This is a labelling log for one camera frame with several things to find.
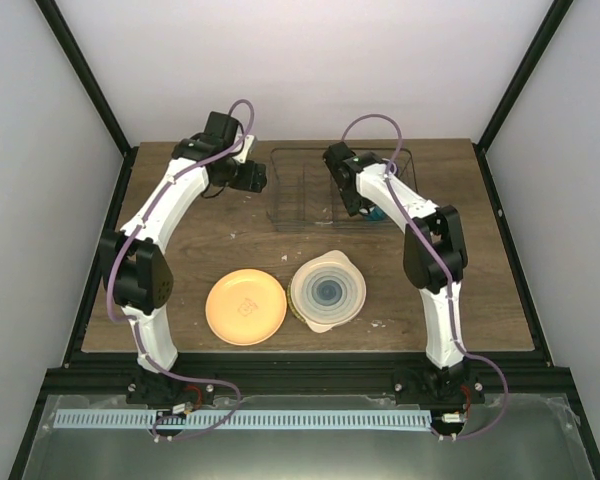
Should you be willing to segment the dark wire dish rack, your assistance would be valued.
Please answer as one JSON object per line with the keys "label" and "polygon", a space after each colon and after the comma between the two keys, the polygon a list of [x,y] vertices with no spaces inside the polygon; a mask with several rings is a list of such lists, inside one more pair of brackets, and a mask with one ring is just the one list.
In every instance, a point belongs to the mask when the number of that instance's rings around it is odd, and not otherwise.
{"label": "dark wire dish rack", "polygon": [[350,217],[322,156],[324,146],[276,147],[267,166],[266,213],[279,231],[300,232],[326,228],[338,233],[393,229],[389,219],[368,221]]}

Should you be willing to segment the white ceramic bowl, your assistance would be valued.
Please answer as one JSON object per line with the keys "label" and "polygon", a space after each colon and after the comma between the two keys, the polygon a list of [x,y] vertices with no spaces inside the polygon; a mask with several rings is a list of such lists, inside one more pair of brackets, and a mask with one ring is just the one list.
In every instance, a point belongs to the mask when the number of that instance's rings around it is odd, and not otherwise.
{"label": "white ceramic bowl", "polygon": [[386,219],[386,214],[381,208],[379,208],[378,206],[374,206],[368,210],[365,218],[368,221],[379,222]]}

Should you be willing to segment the orange plastic plate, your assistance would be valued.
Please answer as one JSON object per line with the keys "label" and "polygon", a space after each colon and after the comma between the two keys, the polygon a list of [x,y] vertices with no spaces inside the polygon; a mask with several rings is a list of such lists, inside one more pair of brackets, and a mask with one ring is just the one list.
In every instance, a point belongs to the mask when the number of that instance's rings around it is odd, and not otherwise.
{"label": "orange plastic plate", "polygon": [[211,288],[205,316],[211,331],[235,346],[251,346],[272,337],[287,314],[287,297],[280,282],[262,270],[228,273]]}

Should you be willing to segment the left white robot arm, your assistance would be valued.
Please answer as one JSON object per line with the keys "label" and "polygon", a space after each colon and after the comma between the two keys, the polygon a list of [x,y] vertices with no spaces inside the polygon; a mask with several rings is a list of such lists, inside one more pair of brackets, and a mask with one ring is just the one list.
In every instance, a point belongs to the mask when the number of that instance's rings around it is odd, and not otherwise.
{"label": "left white robot arm", "polygon": [[138,365],[154,373],[149,391],[164,404],[183,395],[185,382],[172,370],[178,351],[167,317],[174,277],[166,250],[189,207],[210,186],[264,189],[266,168],[249,157],[256,142],[252,128],[232,112],[211,112],[201,132],[174,146],[163,177],[138,212],[99,240],[107,314],[130,326]]}

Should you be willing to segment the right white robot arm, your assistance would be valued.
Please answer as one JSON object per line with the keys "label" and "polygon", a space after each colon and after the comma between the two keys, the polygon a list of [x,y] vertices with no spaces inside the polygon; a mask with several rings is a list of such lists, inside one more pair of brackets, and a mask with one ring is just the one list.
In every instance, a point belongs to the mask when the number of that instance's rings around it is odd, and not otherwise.
{"label": "right white robot arm", "polygon": [[374,152],[357,154],[337,142],[324,151],[323,162],[349,215],[381,210],[403,232],[403,269],[424,309],[425,393],[448,402],[467,378],[459,296],[468,255],[458,210],[417,194],[392,162]]}

